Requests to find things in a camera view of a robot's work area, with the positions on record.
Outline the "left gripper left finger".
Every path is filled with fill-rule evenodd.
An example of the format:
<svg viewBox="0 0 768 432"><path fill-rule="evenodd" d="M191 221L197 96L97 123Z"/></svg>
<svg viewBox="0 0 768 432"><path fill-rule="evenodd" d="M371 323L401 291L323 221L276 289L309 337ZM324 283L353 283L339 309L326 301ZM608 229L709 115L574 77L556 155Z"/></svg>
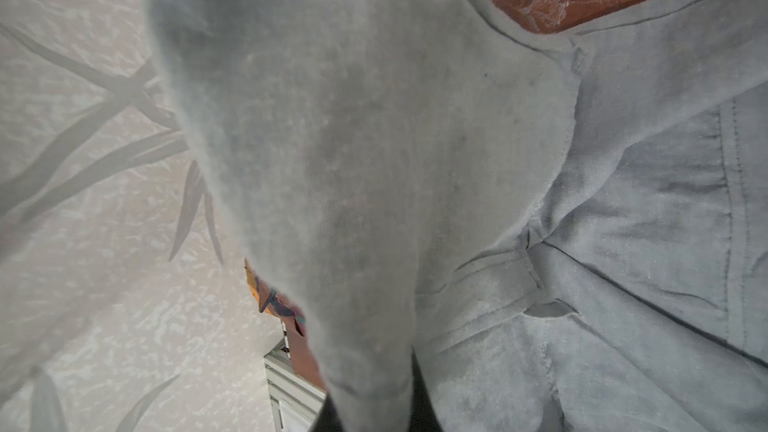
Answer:
<svg viewBox="0 0 768 432"><path fill-rule="evenodd" d="M310 428L310 432L343 431L344 429L333 401L330 398L326 398Z"/></svg>

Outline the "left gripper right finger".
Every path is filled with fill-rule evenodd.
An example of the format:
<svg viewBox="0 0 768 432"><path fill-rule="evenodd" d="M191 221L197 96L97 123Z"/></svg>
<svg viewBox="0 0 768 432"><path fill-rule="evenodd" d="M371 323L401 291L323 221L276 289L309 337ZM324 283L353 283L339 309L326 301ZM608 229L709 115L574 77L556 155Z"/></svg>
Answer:
<svg viewBox="0 0 768 432"><path fill-rule="evenodd" d="M434 412L421 368L415 354L412 355L412 372L413 394L409 432L442 432L443 429Z"/></svg>

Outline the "grey long sleeve shirt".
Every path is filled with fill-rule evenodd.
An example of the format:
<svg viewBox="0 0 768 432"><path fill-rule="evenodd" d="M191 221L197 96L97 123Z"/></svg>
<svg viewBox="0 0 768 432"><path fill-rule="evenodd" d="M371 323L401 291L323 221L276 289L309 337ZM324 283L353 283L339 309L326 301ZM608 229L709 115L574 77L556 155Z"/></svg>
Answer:
<svg viewBox="0 0 768 432"><path fill-rule="evenodd" d="M142 5L344 431L766 429L766 0Z"/></svg>

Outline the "folded multicolour plaid shirt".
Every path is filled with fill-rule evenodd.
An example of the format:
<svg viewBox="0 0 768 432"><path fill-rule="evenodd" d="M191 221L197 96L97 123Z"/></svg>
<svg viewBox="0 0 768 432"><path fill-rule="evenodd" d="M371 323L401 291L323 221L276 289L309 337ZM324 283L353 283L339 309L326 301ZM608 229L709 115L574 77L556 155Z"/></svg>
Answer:
<svg viewBox="0 0 768 432"><path fill-rule="evenodd" d="M258 302L259 312L284 320L289 329L304 337L306 321L303 312L283 294L260 279L247 260L244 261L244 269L250 291Z"/></svg>

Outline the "aluminium front rail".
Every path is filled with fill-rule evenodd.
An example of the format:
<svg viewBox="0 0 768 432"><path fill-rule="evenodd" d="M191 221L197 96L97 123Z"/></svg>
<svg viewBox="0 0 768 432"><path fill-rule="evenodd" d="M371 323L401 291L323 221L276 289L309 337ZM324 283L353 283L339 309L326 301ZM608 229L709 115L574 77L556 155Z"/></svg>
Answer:
<svg viewBox="0 0 768 432"><path fill-rule="evenodd" d="M263 363L275 430L310 431L326 393L295 372L286 338L264 355Z"/></svg>

